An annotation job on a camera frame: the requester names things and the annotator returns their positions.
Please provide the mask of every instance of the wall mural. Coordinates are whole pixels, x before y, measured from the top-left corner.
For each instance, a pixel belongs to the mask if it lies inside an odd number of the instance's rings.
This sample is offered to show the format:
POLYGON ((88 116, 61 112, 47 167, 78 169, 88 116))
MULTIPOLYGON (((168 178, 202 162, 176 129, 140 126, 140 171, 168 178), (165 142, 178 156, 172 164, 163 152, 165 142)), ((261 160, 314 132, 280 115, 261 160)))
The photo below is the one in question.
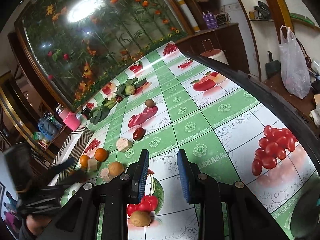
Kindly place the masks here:
POLYGON ((164 0, 38 0, 21 19, 39 68, 74 109, 147 53, 186 35, 164 0))

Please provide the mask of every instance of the purple bottle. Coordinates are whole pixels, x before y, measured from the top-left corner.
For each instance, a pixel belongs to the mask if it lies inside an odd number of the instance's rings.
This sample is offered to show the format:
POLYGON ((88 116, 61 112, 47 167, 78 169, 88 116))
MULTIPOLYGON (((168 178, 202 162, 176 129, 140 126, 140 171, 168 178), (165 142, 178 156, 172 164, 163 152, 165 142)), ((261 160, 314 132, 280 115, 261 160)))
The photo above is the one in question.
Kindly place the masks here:
POLYGON ((202 18, 204 19, 205 24, 207 25, 208 29, 212 29, 212 24, 210 22, 210 19, 206 13, 202 13, 202 18))
POLYGON ((217 23, 217 18, 215 15, 213 15, 211 12, 208 11, 207 13, 208 15, 208 18, 210 20, 210 23, 212 25, 212 27, 215 29, 215 28, 218 28, 218 23, 217 23))

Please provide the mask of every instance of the plastic bag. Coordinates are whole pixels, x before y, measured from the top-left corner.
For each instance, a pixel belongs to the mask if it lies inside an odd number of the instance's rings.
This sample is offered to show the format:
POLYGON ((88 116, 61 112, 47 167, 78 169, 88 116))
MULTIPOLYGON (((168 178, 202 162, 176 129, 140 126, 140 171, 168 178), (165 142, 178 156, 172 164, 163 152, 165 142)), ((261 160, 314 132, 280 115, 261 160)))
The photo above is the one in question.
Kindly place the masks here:
POLYGON ((290 94, 303 99, 310 91, 310 76, 303 52, 289 27, 280 28, 280 62, 282 82, 290 94), (282 28, 287 29, 287 39, 282 28))

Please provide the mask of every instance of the photo frame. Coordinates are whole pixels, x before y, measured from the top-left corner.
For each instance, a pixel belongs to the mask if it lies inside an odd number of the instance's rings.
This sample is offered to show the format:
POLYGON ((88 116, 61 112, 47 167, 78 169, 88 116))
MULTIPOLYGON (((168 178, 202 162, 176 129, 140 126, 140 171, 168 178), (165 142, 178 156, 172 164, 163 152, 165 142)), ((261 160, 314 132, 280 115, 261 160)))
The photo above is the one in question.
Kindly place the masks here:
POLYGON ((5 192, 5 186, 0 181, 0 213, 1 213, 1 208, 2 208, 2 201, 3 201, 4 192, 5 192))

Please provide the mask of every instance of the orange flower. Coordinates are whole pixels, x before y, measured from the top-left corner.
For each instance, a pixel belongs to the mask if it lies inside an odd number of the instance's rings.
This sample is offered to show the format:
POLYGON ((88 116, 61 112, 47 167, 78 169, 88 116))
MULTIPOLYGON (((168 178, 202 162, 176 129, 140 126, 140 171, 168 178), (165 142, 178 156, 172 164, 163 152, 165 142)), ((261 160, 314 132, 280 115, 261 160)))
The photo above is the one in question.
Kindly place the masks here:
POLYGON ((87 90, 84 81, 81 81, 81 83, 79 84, 79 90, 82 92, 85 92, 87 90))
POLYGON ((61 9, 60 13, 61 13, 62 15, 66 14, 66 13, 67 13, 67 7, 66 7, 66 6, 63 7, 63 8, 61 9))
POLYGON ((52 16, 52 21, 56 21, 56 20, 58 20, 59 19, 59 13, 57 13, 57 14, 54 14, 53 16, 52 16))
POLYGON ((89 70, 89 71, 87 71, 87 72, 83 72, 83 73, 82 73, 82 77, 85 77, 85 78, 88 78, 88 79, 91 79, 92 76, 93 76, 92 70, 89 70))
POLYGON ((88 50, 88 52, 89 52, 89 54, 91 55, 91 56, 95 56, 96 55, 96 50, 90 50, 90 47, 89 46, 87 46, 87 50, 88 50))
POLYGON ((49 14, 53 14, 53 12, 54 12, 54 9, 53 9, 53 8, 54 8, 54 7, 53 7, 52 4, 50 4, 50 5, 46 8, 46 11, 47 11, 46 16, 49 15, 49 14))
POLYGON ((88 71, 88 70, 90 70, 90 65, 89 65, 89 63, 88 62, 86 62, 85 63, 85 65, 84 65, 84 71, 88 71))
POLYGON ((116 3, 118 0, 110 0, 110 3, 116 3))
POLYGON ((75 99, 76 99, 76 100, 80 100, 81 97, 82 97, 82 95, 81 95, 80 92, 76 92, 76 93, 75 93, 75 99))

